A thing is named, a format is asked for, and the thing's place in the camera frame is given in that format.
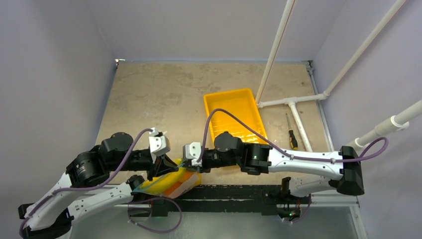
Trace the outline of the clear zip bag blue zipper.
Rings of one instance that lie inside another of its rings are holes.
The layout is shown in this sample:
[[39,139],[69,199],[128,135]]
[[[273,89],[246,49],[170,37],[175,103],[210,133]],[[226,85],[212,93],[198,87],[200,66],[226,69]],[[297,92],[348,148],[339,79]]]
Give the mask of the clear zip bag blue zipper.
[[177,172],[154,177],[152,181],[145,181],[136,187],[133,193],[176,199],[201,184],[202,175],[200,173],[182,167],[182,159],[180,158],[176,160],[176,164],[179,167]]

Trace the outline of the yellow banana bunch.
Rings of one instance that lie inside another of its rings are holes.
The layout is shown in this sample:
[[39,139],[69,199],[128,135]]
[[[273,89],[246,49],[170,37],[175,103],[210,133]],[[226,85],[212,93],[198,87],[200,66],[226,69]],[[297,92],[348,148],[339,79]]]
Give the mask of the yellow banana bunch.
[[160,177],[155,177],[152,181],[143,182],[139,187],[137,187],[133,191],[137,193],[145,193],[155,196],[163,195],[168,188],[170,188],[176,182],[181,180],[184,174],[186,173],[185,168],[180,169],[182,167],[181,165],[183,164],[181,158],[176,159],[176,164],[179,167],[179,170],[177,172],[168,173]]

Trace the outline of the orange fruit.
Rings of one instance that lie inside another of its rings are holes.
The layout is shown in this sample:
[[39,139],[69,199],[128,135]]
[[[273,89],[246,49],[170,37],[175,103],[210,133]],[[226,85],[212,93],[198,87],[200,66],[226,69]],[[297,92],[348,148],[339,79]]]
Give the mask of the orange fruit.
[[192,190],[194,187],[200,185],[202,177],[199,174],[192,174],[185,180],[178,181],[164,192],[164,196],[171,199],[176,199],[179,196]]

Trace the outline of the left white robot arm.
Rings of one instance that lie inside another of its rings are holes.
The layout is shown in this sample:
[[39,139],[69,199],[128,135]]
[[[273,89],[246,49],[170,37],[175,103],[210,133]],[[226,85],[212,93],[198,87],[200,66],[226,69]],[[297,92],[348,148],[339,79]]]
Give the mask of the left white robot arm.
[[[179,169],[167,156],[167,138],[155,129],[146,132],[151,139],[147,149],[135,150],[137,138],[118,132],[80,153],[42,199],[19,206],[20,236],[56,239],[68,235],[84,217],[119,204],[144,203],[148,199],[148,190],[143,187],[146,182]],[[108,184],[120,171],[145,171],[147,176],[133,175],[105,192],[82,198],[84,193]]]

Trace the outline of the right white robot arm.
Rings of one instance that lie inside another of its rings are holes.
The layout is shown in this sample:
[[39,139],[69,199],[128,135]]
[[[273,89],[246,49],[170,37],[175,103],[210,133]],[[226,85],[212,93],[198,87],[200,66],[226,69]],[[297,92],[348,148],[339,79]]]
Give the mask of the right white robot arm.
[[214,140],[214,149],[203,147],[192,155],[191,165],[201,173],[235,165],[249,175],[305,173],[303,178],[282,179],[279,195],[287,203],[333,189],[349,196],[365,193],[361,164],[356,151],[350,146],[325,153],[292,151],[276,149],[268,144],[242,142],[226,131]]

